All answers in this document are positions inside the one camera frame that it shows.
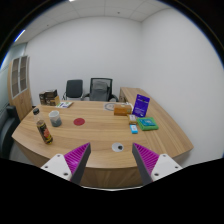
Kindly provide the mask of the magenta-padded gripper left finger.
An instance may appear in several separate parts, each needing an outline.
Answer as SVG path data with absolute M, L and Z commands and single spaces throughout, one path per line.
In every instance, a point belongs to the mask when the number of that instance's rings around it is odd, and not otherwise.
M 79 185 L 90 154 L 91 146 L 86 143 L 65 155 L 56 154 L 42 166 L 42 169 Z

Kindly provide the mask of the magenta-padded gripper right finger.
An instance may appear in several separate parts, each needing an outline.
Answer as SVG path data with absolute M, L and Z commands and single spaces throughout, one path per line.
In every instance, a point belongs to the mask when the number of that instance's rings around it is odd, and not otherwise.
M 133 144 L 132 153 L 144 185 L 182 169 L 169 155 L 157 154 L 137 143 Z

